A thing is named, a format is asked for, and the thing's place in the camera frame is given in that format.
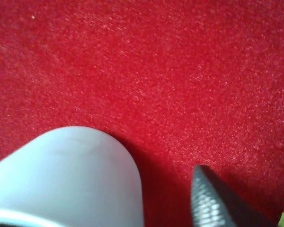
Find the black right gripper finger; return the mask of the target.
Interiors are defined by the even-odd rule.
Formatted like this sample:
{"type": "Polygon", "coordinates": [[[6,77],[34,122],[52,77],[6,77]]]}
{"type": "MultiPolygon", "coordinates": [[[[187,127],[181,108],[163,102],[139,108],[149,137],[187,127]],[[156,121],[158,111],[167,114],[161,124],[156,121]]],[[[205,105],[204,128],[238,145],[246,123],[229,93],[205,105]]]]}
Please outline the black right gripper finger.
{"type": "Polygon", "coordinates": [[[191,214],[195,227],[273,227],[209,166],[196,165],[191,189],[191,214]]]}

